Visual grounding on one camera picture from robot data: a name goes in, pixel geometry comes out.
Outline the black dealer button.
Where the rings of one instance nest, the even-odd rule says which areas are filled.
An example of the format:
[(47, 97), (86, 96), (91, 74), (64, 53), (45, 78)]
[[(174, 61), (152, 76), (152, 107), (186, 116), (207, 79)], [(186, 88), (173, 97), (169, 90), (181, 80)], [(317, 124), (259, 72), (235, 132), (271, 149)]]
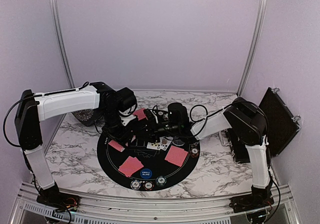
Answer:
[(177, 147), (182, 147), (185, 145), (185, 142), (182, 141), (181, 139), (174, 139), (172, 143)]

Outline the red playing card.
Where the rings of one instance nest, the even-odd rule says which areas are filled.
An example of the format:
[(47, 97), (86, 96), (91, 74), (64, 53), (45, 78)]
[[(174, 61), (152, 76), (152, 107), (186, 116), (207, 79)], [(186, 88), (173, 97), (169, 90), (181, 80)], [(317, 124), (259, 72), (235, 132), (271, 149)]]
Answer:
[(140, 109), (135, 110), (133, 112), (133, 115), (136, 116), (139, 121), (144, 120), (144, 119), (148, 119), (145, 114), (145, 108), (140, 108)]
[(188, 152), (183, 148), (171, 146), (164, 160), (178, 167), (181, 167), (187, 155)]
[(182, 167), (187, 155), (187, 152), (169, 152), (166, 155), (165, 160), (178, 167)]
[(127, 159), (118, 169), (119, 172), (124, 174), (126, 177), (130, 177), (132, 174), (143, 168), (144, 165), (137, 159)]
[(122, 173), (129, 173), (135, 170), (138, 166), (139, 160), (136, 157), (129, 156), (118, 170)]

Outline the red playing card deck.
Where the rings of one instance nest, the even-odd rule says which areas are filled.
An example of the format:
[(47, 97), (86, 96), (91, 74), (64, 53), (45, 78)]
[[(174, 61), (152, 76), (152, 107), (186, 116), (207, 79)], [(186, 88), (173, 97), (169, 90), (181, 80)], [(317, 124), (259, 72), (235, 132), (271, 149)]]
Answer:
[(115, 150), (119, 151), (119, 152), (123, 152), (125, 150), (125, 147), (123, 147), (121, 144), (119, 144), (118, 142), (116, 142), (115, 140), (111, 140), (108, 143), (109, 146), (113, 147)]

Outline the blue small blind button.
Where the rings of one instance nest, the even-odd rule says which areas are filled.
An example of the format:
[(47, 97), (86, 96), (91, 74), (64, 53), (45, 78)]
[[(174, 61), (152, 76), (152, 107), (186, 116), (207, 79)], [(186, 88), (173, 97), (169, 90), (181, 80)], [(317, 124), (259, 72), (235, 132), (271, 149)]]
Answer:
[(144, 180), (150, 179), (152, 175), (153, 175), (153, 172), (148, 168), (142, 169), (140, 171), (140, 177)]

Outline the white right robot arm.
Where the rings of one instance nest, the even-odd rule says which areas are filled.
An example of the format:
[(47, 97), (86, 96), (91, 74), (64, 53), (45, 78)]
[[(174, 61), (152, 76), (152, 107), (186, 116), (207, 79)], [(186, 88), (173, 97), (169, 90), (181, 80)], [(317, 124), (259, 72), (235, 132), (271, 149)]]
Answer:
[(253, 102), (241, 97), (198, 121), (191, 119), (191, 113), (179, 102), (167, 107), (167, 120), (159, 112), (144, 110), (146, 126), (139, 128), (136, 138), (150, 143), (161, 137), (171, 136), (185, 140), (202, 140), (223, 130), (232, 129), (248, 151), (252, 169), (252, 191), (247, 203), (258, 208), (267, 200), (265, 190), (272, 180), (267, 161), (267, 135), (269, 123), (265, 113)]

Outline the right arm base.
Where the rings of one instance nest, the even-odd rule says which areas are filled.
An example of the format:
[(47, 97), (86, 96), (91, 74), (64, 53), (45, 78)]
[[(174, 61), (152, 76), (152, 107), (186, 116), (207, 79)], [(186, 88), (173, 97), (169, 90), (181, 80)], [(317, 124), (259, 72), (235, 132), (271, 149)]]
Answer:
[(270, 214), (267, 208), (269, 207), (272, 210), (274, 203), (272, 195), (264, 198), (260, 194), (251, 193), (232, 197), (229, 206), (234, 213), (246, 212), (249, 222), (257, 221), (262, 223)]

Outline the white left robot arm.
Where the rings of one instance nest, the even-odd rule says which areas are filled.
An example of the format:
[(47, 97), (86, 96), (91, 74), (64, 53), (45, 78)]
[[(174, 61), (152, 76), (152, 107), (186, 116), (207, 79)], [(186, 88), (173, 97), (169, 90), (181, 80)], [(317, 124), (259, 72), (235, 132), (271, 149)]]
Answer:
[(64, 199), (42, 148), (40, 123), (82, 110), (101, 111), (103, 135), (124, 146), (133, 137), (129, 124), (136, 116), (126, 113), (131, 108), (137, 108), (137, 99), (131, 89), (124, 87), (115, 91), (104, 82), (86, 82), (81, 87), (54, 92), (23, 92), (14, 120), (18, 141), (40, 186), (40, 194), (51, 206), (60, 206)]

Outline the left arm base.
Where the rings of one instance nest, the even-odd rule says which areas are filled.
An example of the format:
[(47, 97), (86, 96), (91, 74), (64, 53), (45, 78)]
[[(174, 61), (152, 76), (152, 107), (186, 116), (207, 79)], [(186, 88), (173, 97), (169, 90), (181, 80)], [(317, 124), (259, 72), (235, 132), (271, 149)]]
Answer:
[(78, 210), (80, 197), (78, 195), (61, 192), (56, 183), (47, 189), (38, 187), (37, 190), (38, 196), (36, 201), (40, 204), (54, 207), (58, 212)]

